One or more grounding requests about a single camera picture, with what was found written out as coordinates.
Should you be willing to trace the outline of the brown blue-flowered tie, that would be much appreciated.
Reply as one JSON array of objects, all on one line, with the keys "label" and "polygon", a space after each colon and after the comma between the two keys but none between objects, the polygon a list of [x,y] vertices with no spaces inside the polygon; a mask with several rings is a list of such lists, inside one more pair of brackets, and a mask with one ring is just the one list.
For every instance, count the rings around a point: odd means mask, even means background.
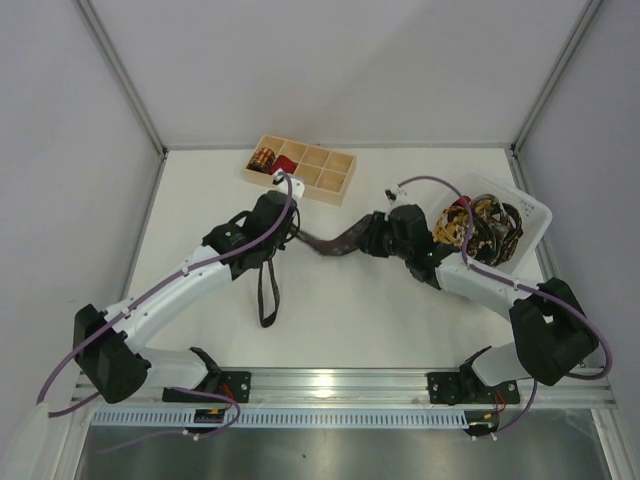
[{"label": "brown blue-flowered tie", "polygon": [[[334,239],[326,240],[321,239],[308,233],[304,230],[299,230],[295,239],[301,241],[317,254],[328,257],[340,257],[353,253],[358,249],[357,239],[360,235],[357,234],[357,222],[351,225],[347,230],[342,232]],[[263,291],[263,271],[264,267],[267,267],[269,274],[269,281],[274,300],[274,309],[270,314],[265,313],[265,299]],[[258,290],[257,290],[257,302],[258,302],[258,315],[259,324],[262,328],[271,327],[278,315],[280,307],[280,290],[275,277],[275,269],[273,265],[273,258],[267,259],[260,267],[258,273]]]}]

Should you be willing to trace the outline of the white plastic basket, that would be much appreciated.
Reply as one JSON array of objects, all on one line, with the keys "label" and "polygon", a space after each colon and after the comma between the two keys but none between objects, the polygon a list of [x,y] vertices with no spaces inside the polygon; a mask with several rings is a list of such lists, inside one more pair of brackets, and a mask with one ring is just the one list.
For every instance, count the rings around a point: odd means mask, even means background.
[{"label": "white plastic basket", "polygon": [[500,201],[515,206],[522,217],[523,235],[512,258],[497,267],[505,274],[518,274],[522,271],[552,220],[550,209],[531,195],[509,186],[506,183],[481,173],[470,171],[462,174],[453,182],[456,190],[447,190],[428,208],[427,223],[433,232],[441,213],[461,196],[472,200],[483,194],[495,195]]}]

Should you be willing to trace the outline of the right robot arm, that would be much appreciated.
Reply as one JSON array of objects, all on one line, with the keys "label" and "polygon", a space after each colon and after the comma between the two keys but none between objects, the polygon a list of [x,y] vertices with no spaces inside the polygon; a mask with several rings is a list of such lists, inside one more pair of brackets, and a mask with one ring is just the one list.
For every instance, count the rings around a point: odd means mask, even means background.
[{"label": "right robot arm", "polygon": [[529,287],[474,266],[454,247],[433,240],[417,205],[374,213],[355,244],[372,257],[400,258],[417,281],[480,304],[510,323],[512,343],[476,352],[453,380],[441,382],[439,393],[449,405],[476,401],[484,389],[506,381],[531,378],[553,386],[599,346],[566,282],[552,278]]}]

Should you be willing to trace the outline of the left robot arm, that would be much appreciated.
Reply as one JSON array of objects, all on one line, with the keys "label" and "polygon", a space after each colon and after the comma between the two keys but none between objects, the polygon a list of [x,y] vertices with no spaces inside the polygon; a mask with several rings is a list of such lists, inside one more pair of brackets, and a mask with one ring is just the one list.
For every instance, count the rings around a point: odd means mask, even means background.
[{"label": "left robot arm", "polygon": [[75,361],[99,395],[120,403],[142,388],[161,388],[169,402],[217,394],[223,372],[203,349],[148,348],[148,342],[201,296],[253,269],[271,267],[284,249],[299,195],[270,190],[250,211],[214,227],[167,278],[136,299],[104,311],[87,305],[75,315]]}]

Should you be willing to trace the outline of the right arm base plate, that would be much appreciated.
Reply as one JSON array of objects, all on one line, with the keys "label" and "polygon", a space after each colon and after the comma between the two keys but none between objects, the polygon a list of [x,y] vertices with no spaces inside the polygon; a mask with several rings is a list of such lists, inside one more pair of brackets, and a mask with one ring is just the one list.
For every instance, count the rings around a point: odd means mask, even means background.
[{"label": "right arm base plate", "polygon": [[487,386],[473,371],[432,371],[426,374],[426,381],[429,400],[434,405],[489,405],[495,400],[505,400],[508,405],[521,402],[515,381]]}]

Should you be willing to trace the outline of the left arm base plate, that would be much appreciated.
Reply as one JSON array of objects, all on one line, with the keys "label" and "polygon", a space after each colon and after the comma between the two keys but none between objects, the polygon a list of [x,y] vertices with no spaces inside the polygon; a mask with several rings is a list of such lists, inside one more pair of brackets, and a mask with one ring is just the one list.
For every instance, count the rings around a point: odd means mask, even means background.
[{"label": "left arm base plate", "polygon": [[[194,390],[224,396],[244,404],[249,401],[251,381],[252,374],[249,371],[226,370],[216,379],[208,375]],[[162,401],[165,403],[205,403],[214,402],[214,399],[165,388],[162,393]]]}]

